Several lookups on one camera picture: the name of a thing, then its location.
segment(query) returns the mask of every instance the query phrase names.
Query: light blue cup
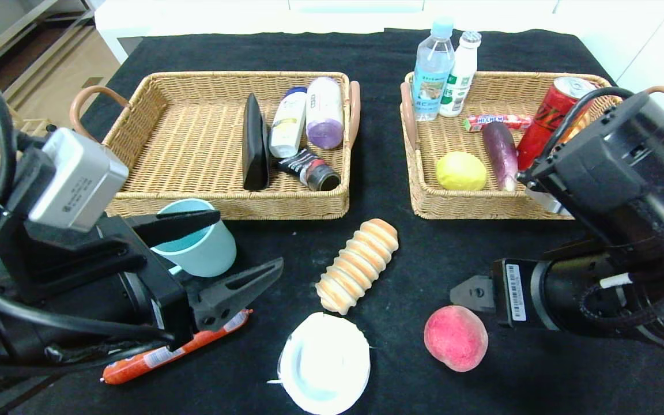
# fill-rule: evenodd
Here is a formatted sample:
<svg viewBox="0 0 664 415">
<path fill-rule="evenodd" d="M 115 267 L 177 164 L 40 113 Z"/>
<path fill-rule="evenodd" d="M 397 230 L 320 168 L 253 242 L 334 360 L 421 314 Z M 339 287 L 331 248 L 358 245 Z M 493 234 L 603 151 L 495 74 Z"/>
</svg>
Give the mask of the light blue cup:
<svg viewBox="0 0 664 415">
<path fill-rule="evenodd" d="M 164 207 L 159 213 L 191 212 L 193 210 L 214 209 L 205 200 L 182 199 Z M 153 252 L 173 262 L 171 274 L 184 270 L 193 276 L 215 277 L 229 270 L 237 257 L 235 238 L 218 221 L 200 231 L 196 231 L 175 241 L 163 242 L 150 248 Z"/>
</svg>

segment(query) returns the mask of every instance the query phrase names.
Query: red soda can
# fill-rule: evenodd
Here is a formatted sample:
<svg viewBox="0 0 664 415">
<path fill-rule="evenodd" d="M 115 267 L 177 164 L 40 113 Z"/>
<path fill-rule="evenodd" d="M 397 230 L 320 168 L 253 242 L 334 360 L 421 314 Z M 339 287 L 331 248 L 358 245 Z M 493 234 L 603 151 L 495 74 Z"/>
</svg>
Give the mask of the red soda can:
<svg viewBox="0 0 664 415">
<path fill-rule="evenodd" d="M 545 144 L 550 139 L 550 135 L 562 123 L 567 111 L 583 95 L 593 91 L 593 89 L 596 89 L 596 86 L 585 79 L 570 76 L 555 79 L 550 89 L 548 89 L 545 99 L 542 100 L 537 114 L 534 115 L 532 125 L 525 131 L 522 141 L 516 147 L 516 160 L 519 170 L 526 170 L 532 165 L 534 159 L 542 153 Z M 577 116 L 576 120 L 580 119 L 589 106 L 585 106 L 585 109 Z"/>
</svg>

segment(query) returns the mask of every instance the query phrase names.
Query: white plastic bottle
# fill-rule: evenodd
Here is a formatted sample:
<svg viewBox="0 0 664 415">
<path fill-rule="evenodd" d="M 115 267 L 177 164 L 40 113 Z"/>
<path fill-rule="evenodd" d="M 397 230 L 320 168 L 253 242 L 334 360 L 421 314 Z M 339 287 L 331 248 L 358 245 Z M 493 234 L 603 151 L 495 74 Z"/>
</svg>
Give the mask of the white plastic bottle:
<svg viewBox="0 0 664 415">
<path fill-rule="evenodd" d="M 445 93 L 442 95 L 442 105 L 440 105 L 442 116 L 458 116 L 463 111 L 473 76 L 478 69 L 480 33 L 464 32 L 459 43 L 458 49 L 455 50 L 455 64 L 448 76 Z"/>
<path fill-rule="evenodd" d="M 288 89 L 273 118 L 269 145 L 271 154 L 284 159 L 299 152 L 305 115 L 306 88 L 296 86 Z"/>
<path fill-rule="evenodd" d="M 306 137 L 317 147 L 334 149 L 342 142 L 342 92 L 337 81 L 311 81 L 306 93 Z"/>
<path fill-rule="evenodd" d="M 437 118 L 442 93 L 455 58 L 450 42 L 452 19 L 438 18 L 432 24 L 430 33 L 417 48 L 417 62 L 414 66 L 412 100 L 417 121 Z"/>
</svg>

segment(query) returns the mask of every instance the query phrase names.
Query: wicker basket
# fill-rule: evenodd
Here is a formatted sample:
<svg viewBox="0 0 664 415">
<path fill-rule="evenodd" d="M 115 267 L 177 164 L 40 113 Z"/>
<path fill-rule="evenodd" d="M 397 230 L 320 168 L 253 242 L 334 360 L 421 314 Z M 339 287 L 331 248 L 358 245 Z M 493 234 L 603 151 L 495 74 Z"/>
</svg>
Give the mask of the wicker basket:
<svg viewBox="0 0 664 415">
<path fill-rule="evenodd" d="M 456 118 L 438 116 L 427 122 L 414 121 L 411 83 L 413 73 L 401 84 L 401 124 L 409 170 L 409 192 L 414 213 L 427 220 L 564 220 L 546 212 L 525 194 L 521 184 L 514 192 L 499 191 L 496 177 L 490 174 L 482 191 L 448 191 L 437 182 L 435 165 L 448 152 L 460 150 L 478 157 L 491 171 L 491 162 L 482 144 L 482 134 L 467 132 L 464 118 L 481 114 L 534 114 L 555 78 L 577 76 L 598 87 L 610 86 L 599 76 L 564 73 L 506 73 L 479 71 L 466 100 L 466 107 Z M 616 98 L 599 97 L 586 118 L 593 121 Z M 514 131 L 514 141 L 522 139 Z"/>
<path fill-rule="evenodd" d="M 269 121 L 290 87 L 306 86 L 321 76 L 335 79 L 342 89 L 345 133 L 337 149 L 310 147 L 340 174 L 341 184 L 332 191 L 310 191 L 295 177 L 271 170 L 267 189 L 243 189 L 242 125 L 248 95 L 255 94 Z M 110 89 L 91 87 L 71 106 L 71 122 L 81 134 L 88 132 L 78 121 L 79 105 L 95 92 L 105 92 L 124 106 L 104 139 L 130 168 L 127 182 L 107 207 L 110 215 L 153 214 L 186 198 L 207 200 L 225 220 L 332 220 L 348 211 L 360 91 L 358 82 L 345 74 L 154 73 L 140 82 L 129 103 Z"/>
</svg>

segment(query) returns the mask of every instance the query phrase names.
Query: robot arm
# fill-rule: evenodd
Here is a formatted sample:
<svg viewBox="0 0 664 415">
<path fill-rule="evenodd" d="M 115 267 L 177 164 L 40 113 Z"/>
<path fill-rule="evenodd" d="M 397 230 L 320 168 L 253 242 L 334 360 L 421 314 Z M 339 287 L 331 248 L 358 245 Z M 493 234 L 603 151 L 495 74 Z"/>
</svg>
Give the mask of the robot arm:
<svg viewBox="0 0 664 415">
<path fill-rule="evenodd" d="M 0 150 L 0 385 L 176 349 L 221 327 L 282 272 L 277 258 L 187 289 L 150 246 L 219 212 L 107 217 L 126 166 L 66 129 L 45 139 L 15 131 L 1 93 Z"/>
<path fill-rule="evenodd" d="M 601 95 L 625 100 L 555 146 L 580 109 Z M 632 337 L 664 347 L 664 111 L 648 92 L 588 94 L 518 178 L 551 194 L 595 239 L 539 261 L 499 260 L 493 279 L 471 278 L 452 290 L 451 300 L 495 311 L 506 326 Z"/>
</svg>

